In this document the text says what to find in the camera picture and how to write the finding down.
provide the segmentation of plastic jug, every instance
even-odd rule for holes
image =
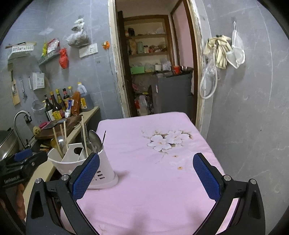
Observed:
[[[84,85],[81,82],[78,82],[77,90],[80,92],[80,109],[82,112],[87,112],[93,109],[93,101],[90,97],[90,94],[87,92]]]

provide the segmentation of metal spoon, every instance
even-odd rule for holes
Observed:
[[[92,146],[95,148],[95,153],[99,153],[102,147],[101,139],[99,136],[93,130],[89,130],[88,137]]]

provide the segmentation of pink wall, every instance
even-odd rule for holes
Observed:
[[[183,2],[181,2],[180,6],[174,12],[173,20],[175,23],[179,44],[180,65],[193,68],[192,42],[188,19]]]

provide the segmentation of faucet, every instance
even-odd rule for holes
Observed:
[[[24,142],[23,142],[23,140],[21,139],[21,137],[20,137],[20,135],[19,135],[19,132],[18,132],[18,129],[17,129],[17,126],[16,126],[16,119],[17,119],[18,115],[21,114],[21,113],[24,113],[24,114],[25,114],[25,115],[24,115],[24,120],[25,120],[26,124],[31,123],[31,122],[32,122],[32,118],[31,118],[31,115],[29,114],[29,112],[27,112],[27,111],[25,111],[25,110],[21,110],[21,111],[19,111],[18,113],[16,113],[16,115],[14,116],[14,120],[13,120],[14,130],[15,130],[15,132],[16,132],[16,135],[17,135],[18,138],[20,139],[20,142],[21,142],[23,148],[27,148],[27,147],[29,147],[28,141],[26,140],[27,143],[26,143],[26,145],[25,145]]]

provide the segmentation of tiled wall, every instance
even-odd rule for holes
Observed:
[[[98,44],[98,53],[79,58],[76,48],[71,48],[66,38],[72,33],[71,28],[78,16],[82,15],[85,20],[85,30],[88,33],[91,43]],[[48,35],[39,35],[46,28],[54,29]],[[69,58],[69,68],[62,69],[58,59],[55,58],[46,65],[39,66],[37,61],[41,57],[44,41],[53,38],[60,39],[61,47],[66,47]],[[21,103],[14,106],[10,91],[10,73],[7,70],[6,45],[23,41],[36,41],[35,50],[26,57],[13,60],[14,79],[20,95]],[[19,110],[26,110],[32,114],[32,125],[39,125],[37,117],[31,110],[34,100],[43,100],[45,94],[50,90],[72,86],[77,89],[77,82],[81,81],[91,94],[94,105],[100,107],[100,112],[90,123],[90,128],[97,128],[97,124],[103,119],[121,118],[121,108],[119,94],[116,94],[116,74],[114,70],[112,50],[105,51],[101,44],[103,41],[110,42],[110,29],[108,19],[107,0],[34,0],[28,8],[14,23],[6,35],[0,47],[0,108],[4,110],[0,114],[0,129],[6,130],[13,126],[13,117]],[[48,80],[46,88],[39,91],[31,91],[28,85],[28,76],[32,78],[32,72],[43,71]],[[21,92],[20,78],[24,81],[24,87],[28,96],[23,100]],[[22,138],[30,139],[32,132],[29,130],[20,116],[18,119],[18,129]]]
[[[79,15],[84,18],[84,28],[91,43],[97,43],[98,46],[97,54],[84,58],[79,58],[79,50],[70,47],[65,40],[72,33],[71,28]],[[62,69],[58,60],[52,60],[46,64],[46,74],[53,90],[69,85],[76,90],[77,82],[82,82],[91,94],[94,105],[100,107],[101,118],[116,119],[121,118],[121,109],[116,94],[112,50],[108,53],[102,48],[103,41],[110,42],[108,21],[107,0],[50,0],[45,28],[54,31],[46,35],[46,39],[60,39],[61,47],[67,48],[69,68]]]
[[[289,204],[289,40],[256,0],[203,0],[212,36],[244,43],[245,63],[219,72],[207,142],[226,174],[255,178],[262,194],[266,234]]]
[[[6,35],[4,41],[0,47],[0,130],[7,130],[9,127],[13,126],[13,117],[20,110],[26,110],[32,115],[32,125],[39,125],[39,118],[34,116],[31,110],[31,105],[34,100],[43,100],[44,94],[49,91],[48,84],[46,89],[40,89],[33,92],[29,88],[28,76],[31,77],[32,72],[39,72],[40,69],[37,65],[37,61],[41,57],[42,47],[44,43],[44,36],[39,35],[39,33],[44,29],[45,26],[45,16],[48,8],[48,1],[45,0],[35,0],[33,1],[27,9],[21,14],[21,16],[16,20],[8,34]],[[14,79],[16,80],[19,96],[21,103],[16,106],[13,105],[11,98],[10,73],[7,70],[7,54],[8,49],[5,46],[10,44],[16,44],[23,41],[35,41],[37,45],[34,51],[21,58],[16,58],[13,60],[14,65]],[[23,79],[25,92],[28,96],[26,100],[23,99],[23,93],[21,90],[20,80]],[[26,125],[23,114],[21,114],[17,119],[18,130],[21,134],[22,139],[30,139],[33,134]]]

